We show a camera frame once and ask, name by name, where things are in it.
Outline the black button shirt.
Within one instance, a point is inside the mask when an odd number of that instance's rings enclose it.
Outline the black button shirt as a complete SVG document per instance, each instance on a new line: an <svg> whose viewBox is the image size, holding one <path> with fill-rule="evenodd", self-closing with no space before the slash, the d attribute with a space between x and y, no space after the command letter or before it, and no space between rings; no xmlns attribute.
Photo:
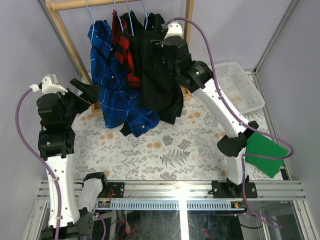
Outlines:
<svg viewBox="0 0 320 240"><path fill-rule="evenodd" d="M165 66L163 49L156 46L166 35L162 29L164 23L159 13L150 13L143 24L139 50L140 104L158 113L161 121L173 125L181 116L184 98L180 85Z"/></svg>

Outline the light blue wire hanger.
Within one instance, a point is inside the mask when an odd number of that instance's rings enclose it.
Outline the light blue wire hanger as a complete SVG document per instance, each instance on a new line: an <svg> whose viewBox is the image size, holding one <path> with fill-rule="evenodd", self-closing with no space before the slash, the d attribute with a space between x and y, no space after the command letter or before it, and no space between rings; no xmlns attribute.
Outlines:
<svg viewBox="0 0 320 240"><path fill-rule="evenodd" d="M144 29L146 30L146 29L147 29L147 27L148 27L148 23L149 23L149 16L151 15L151 13L147 11L145 1L144 1L144 0L141 0L141 3L142 3L142 7L143 7L143 11L144 11L144 15L145 15Z"/></svg>

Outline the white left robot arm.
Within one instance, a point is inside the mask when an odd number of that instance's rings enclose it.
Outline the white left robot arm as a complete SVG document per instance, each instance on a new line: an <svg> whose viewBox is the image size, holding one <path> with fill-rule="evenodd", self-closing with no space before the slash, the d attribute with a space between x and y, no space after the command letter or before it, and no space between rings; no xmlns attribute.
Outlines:
<svg viewBox="0 0 320 240"><path fill-rule="evenodd" d="M38 150L47 169L50 214L43 240L90 240L93 236L93 207L98 197L110 190L103 172L89 173L75 195L72 177L76 134L72 124L77 115L99 100L100 88L73 78L70 83L81 93L58 84L55 74L47 74L38 85L42 96L36 101L41 118Z"/></svg>

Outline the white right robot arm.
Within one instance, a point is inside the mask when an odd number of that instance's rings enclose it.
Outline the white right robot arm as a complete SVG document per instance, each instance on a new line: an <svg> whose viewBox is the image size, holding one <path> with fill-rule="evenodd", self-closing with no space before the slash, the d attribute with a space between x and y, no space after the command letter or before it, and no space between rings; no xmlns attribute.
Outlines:
<svg viewBox="0 0 320 240"><path fill-rule="evenodd" d="M188 44L178 35L163 40L150 40L149 53L157 57L155 69L164 67L173 78L196 95L214 115L225 131L217 148L226 157L228 177L225 182L212 182L214 198L242 198L249 176L245 157L248 139L258 128L232 105L214 81L212 70L203 61L192 60Z"/></svg>

